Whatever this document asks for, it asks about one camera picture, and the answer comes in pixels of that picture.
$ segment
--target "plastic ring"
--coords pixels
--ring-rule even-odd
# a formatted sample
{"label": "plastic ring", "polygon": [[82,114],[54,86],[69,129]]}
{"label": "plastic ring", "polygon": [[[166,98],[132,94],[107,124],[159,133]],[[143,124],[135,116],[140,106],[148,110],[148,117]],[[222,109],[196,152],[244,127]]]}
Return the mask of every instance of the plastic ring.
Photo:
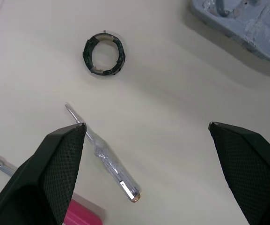
{"label": "plastic ring", "polygon": [[[105,41],[105,40],[112,41],[117,45],[119,57],[117,60],[117,64],[112,69],[104,71],[102,69],[97,69],[95,66],[93,66],[92,51],[100,41]],[[108,76],[108,75],[115,75],[121,70],[125,62],[125,53],[124,53],[124,48],[122,46],[122,43],[117,37],[108,33],[100,33],[100,34],[94,35],[92,38],[90,38],[86,42],[84,52],[83,52],[83,58],[84,58],[86,66],[91,71],[91,73],[94,73],[96,75],[101,75],[101,76]]]}

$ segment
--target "gray plastic object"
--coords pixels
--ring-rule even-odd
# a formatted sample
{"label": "gray plastic object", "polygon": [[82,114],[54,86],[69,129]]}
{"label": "gray plastic object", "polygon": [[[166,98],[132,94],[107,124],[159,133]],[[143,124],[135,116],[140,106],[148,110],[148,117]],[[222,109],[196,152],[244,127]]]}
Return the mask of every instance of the gray plastic object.
{"label": "gray plastic object", "polygon": [[191,11],[254,55],[270,61],[270,0],[191,0]]}

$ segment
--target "beige surface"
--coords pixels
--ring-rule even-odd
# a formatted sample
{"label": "beige surface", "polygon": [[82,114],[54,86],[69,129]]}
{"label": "beige surface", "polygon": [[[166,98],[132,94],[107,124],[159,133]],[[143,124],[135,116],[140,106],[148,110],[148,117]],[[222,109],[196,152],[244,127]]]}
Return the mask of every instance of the beige surface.
{"label": "beige surface", "polygon": [[[131,203],[86,142],[76,194],[106,225],[247,225],[207,130],[213,120],[270,142],[270,64],[195,19],[184,0],[5,0],[0,12],[0,155],[18,166],[74,123],[70,102],[140,185]],[[119,34],[126,62],[92,76],[82,50]]]}

